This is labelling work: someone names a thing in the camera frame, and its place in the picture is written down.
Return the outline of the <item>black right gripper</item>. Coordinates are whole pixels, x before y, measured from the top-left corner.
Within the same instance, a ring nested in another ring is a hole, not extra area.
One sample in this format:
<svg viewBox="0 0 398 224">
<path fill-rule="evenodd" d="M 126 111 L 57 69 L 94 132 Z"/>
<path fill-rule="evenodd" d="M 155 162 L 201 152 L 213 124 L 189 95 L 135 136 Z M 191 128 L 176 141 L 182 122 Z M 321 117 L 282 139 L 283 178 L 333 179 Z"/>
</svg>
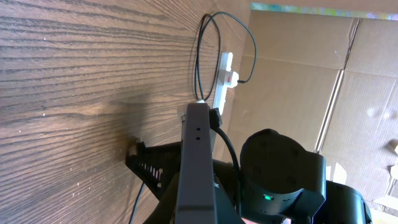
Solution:
<svg viewBox="0 0 398 224">
<path fill-rule="evenodd" d="M 147 147 L 144 142 L 131 144 L 126 156 L 127 167 L 159 199 L 152 212 L 152 224 L 175 223 L 181 142 Z M 235 209 L 236 180 L 232 163 L 213 160 L 217 223 L 242 223 Z"/>
</svg>

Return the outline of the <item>blue smartphone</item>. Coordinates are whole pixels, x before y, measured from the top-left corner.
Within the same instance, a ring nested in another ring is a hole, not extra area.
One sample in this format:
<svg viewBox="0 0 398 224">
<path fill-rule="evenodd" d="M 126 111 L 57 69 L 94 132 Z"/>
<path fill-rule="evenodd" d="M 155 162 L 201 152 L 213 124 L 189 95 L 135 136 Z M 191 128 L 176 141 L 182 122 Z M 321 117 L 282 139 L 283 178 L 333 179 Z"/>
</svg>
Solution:
<svg viewBox="0 0 398 224">
<path fill-rule="evenodd" d="M 176 224 L 216 223 L 209 106 L 187 105 L 182 128 Z"/>
</svg>

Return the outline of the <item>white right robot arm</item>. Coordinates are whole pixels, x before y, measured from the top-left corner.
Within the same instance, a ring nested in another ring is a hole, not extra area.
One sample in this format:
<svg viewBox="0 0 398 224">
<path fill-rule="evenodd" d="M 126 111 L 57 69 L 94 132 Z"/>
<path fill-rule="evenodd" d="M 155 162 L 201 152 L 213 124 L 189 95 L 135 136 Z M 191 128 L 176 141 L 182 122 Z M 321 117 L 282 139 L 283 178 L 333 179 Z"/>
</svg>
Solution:
<svg viewBox="0 0 398 224">
<path fill-rule="evenodd" d="M 326 179 L 326 161 L 271 129 L 250 136 L 228 164 L 211 156 L 210 132 L 137 145 L 126 165 L 159 200 L 148 223 L 371 223 L 355 189 Z"/>
</svg>

